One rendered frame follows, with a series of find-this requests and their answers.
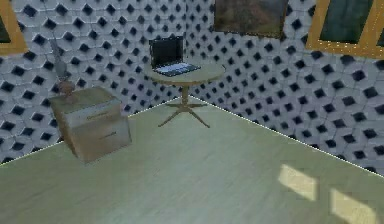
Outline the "black open laptop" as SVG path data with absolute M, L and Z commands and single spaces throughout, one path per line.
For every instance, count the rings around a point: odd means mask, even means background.
M 150 41 L 151 66 L 154 72 L 174 77 L 200 69 L 183 60 L 183 37 L 175 36 Z

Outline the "light wooden drawer chest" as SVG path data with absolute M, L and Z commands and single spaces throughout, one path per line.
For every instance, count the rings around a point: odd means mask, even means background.
M 121 101 L 103 87 L 49 99 L 64 142 L 82 162 L 90 163 L 131 144 Z

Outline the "dark framed landscape picture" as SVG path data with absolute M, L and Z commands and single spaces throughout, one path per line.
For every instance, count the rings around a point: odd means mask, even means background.
M 214 6 L 213 28 L 217 32 L 282 36 L 288 0 L 215 0 Z

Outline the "brown round vase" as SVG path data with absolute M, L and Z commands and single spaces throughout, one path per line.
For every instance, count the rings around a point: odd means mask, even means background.
M 61 81 L 58 84 L 59 92 L 65 97 L 68 98 L 72 95 L 72 92 L 75 89 L 75 85 L 71 81 Z

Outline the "yellow framed window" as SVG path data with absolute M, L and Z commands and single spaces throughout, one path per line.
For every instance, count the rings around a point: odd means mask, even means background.
M 28 51 L 16 14 L 9 0 L 0 0 L 0 56 Z
M 306 48 L 384 60 L 384 0 L 317 0 Z

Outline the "round wooden pedestal table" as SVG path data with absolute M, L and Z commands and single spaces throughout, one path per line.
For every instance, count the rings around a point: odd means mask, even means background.
M 194 111 L 193 108 L 203 107 L 203 104 L 194 104 L 188 102 L 188 91 L 190 86 L 201 85 L 204 83 L 212 82 L 219 79 L 226 69 L 223 65 L 217 63 L 200 64 L 200 69 L 187 72 L 181 75 L 167 77 L 155 72 L 150 65 L 144 67 L 143 73 L 149 77 L 153 82 L 163 85 L 174 85 L 181 88 L 181 101 L 178 104 L 166 103 L 166 106 L 175 107 L 176 111 L 169 116 L 164 122 L 159 124 L 159 127 L 164 126 L 169 121 L 174 119 L 180 113 L 188 112 L 200 123 L 209 128 L 209 125 L 205 123 Z

